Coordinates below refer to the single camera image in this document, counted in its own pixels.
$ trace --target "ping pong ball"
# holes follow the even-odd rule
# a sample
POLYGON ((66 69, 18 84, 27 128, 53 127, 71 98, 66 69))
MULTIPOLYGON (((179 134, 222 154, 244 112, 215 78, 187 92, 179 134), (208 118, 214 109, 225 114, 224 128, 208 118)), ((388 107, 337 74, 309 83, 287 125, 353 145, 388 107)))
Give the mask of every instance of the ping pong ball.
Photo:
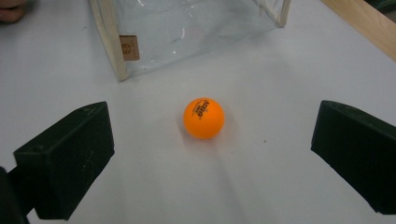
POLYGON ((199 139, 209 139, 218 134, 224 124, 224 112, 221 106, 209 98, 191 101, 183 115, 187 132, 199 139))

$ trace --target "ball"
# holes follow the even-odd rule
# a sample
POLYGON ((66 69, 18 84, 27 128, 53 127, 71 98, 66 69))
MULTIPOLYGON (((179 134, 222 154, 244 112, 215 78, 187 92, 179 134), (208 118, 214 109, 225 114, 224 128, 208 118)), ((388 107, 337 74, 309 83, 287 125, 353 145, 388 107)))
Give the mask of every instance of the ball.
POLYGON ((210 98, 198 98, 191 101, 183 115, 187 132, 199 139, 209 139, 218 134, 224 124, 224 112, 221 106, 210 98))

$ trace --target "tabletop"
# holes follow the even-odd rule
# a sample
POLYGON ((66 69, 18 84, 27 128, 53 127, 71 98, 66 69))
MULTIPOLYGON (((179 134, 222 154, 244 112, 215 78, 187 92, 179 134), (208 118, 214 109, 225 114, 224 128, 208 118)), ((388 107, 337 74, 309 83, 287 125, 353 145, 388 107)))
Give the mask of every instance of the tabletop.
POLYGON ((88 1, 40 0, 0 25, 0 165, 107 101, 116 154, 67 223, 390 224, 310 143, 322 100, 396 125, 395 86, 396 63, 315 0, 293 1, 285 28, 121 83, 88 1), (208 141, 182 125, 201 96, 225 111, 208 141))

